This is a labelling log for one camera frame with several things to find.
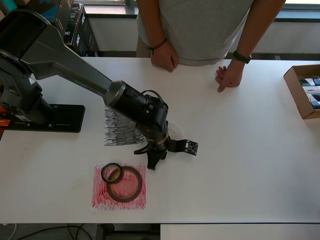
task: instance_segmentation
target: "person's arm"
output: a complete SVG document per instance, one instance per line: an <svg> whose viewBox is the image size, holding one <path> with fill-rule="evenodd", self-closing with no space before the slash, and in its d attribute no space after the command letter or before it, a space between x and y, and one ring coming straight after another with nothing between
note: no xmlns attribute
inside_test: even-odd
<svg viewBox="0 0 320 240"><path fill-rule="evenodd" d="M237 52L249 57L269 26L275 20L286 0L254 0L237 47ZM218 92L226 87L239 86L245 63L232 59L228 68L219 67L216 80L220 83Z"/></svg>
<svg viewBox="0 0 320 240"><path fill-rule="evenodd" d="M153 48L165 40L159 12L158 0L136 0L150 47ZM153 65L172 72L178 65L178 55L173 47L166 42L154 50L151 57Z"/></svg>

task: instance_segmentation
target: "brown tape roll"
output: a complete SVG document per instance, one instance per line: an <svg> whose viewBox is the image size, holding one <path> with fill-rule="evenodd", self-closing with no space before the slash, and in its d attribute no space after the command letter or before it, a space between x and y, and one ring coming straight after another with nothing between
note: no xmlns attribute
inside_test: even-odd
<svg viewBox="0 0 320 240"><path fill-rule="evenodd" d="M112 178L110 178L111 174L109 175L109 177L107 176L108 170L110 168L116 168L114 171L117 171L116 174L114 174ZM111 184L111 185L112 184L117 184L118 182L121 181L123 176L124 176L124 170L117 163L109 163L109 164L105 165L101 170L101 178L107 184Z"/></svg>
<svg viewBox="0 0 320 240"><path fill-rule="evenodd" d="M123 166L121 167L123 169L124 172L129 172L129 173L132 173L136 179L137 179L137 182L138 182L138 186L135 190L135 192L131 195L131 196L127 196L127 197L121 197L121 196L118 196L115 194L112 186L110 184L107 184L106 185L106 190L109 194L109 196L119 202L119 203L128 203L128 202L131 202L133 201L134 199L136 199L136 197L138 197L139 193L141 192L141 189L142 189L142 177L140 175L140 173L134 169L133 167L131 166ZM112 180L114 176L116 176L118 174L119 170L118 169L115 169L108 177L108 180Z"/></svg>

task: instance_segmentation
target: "window sill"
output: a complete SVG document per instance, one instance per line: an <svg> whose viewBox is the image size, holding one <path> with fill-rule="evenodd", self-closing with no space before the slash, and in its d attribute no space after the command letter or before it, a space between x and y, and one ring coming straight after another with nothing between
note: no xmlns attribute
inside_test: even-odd
<svg viewBox="0 0 320 240"><path fill-rule="evenodd" d="M138 7L112 5L84 5L89 18L136 19Z"/></svg>
<svg viewBox="0 0 320 240"><path fill-rule="evenodd" d="M284 9L274 20L283 23L320 23L319 10Z"/></svg>
<svg viewBox="0 0 320 240"><path fill-rule="evenodd" d="M89 5L84 6L89 18L136 19L139 12L136 6ZM283 9L275 22L320 23L320 10Z"/></svg>

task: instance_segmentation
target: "person's hand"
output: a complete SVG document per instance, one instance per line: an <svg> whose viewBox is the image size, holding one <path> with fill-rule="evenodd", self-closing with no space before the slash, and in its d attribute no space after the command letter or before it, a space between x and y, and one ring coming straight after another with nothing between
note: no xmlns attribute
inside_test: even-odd
<svg viewBox="0 0 320 240"><path fill-rule="evenodd" d="M215 80L220 84L218 93L222 93L226 87L238 87L242 79L244 67L244 62L235 59L230 62L228 67L219 66L219 70L216 71L217 77L215 77Z"/></svg>
<svg viewBox="0 0 320 240"><path fill-rule="evenodd" d="M172 72L178 66L178 55L176 50L167 41L159 48L154 50L151 56L151 63Z"/></svg>

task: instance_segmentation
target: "cable on floor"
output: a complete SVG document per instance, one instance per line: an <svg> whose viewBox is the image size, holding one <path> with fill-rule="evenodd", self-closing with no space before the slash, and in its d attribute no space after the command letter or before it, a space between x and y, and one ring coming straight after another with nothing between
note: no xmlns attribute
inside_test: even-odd
<svg viewBox="0 0 320 240"><path fill-rule="evenodd" d="M11 236L8 238L8 240L12 239L12 237L15 235L16 233L16 230L17 230L17 224L15 223L14 224L14 230L13 230L13 233L11 234Z"/></svg>
<svg viewBox="0 0 320 240"><path fill-rule="evenodd" d="M67 223L66 225L67 225L67 227L68 227L68 232L69 232L72 240L75 240L74 236L72 236L72 234L71 234L69 223Z"/></svg>
<svg viewBox="0 0 320 240"><path fill-rule="evenodd" d="M79 233L79 230L82 229L83 225L85 225L85 223L82 223L80 225L80 228L77 229L76 234L75 234L75 240L78 240L78 233Z"/></svg>
<svg viewBox="0 0 320 240"><path fill-rule="evenodd" d="M49 231L49 230L54 230L54 229L65 229L65 228L77 228L78 230L82 230L84 231L84 233L90 238L90 240L93 240L92 237L90 236L90 234L84 230L83 228L81 228L81 226L76 226L76 225L67 225L67 226L56 226L56 227L49 227L49 228L45 228L45 229L42 229L42 230L39 230L39 231L36 231L36 232L33 232L31 234L28 234L26 236L23 236L23 237L20 237L18 238L17 240L22 240L22 239L26 239L30 236L33 236L33 235L36 235L38 233L41 233L41 232L44 232L44 231Z"/></svg>

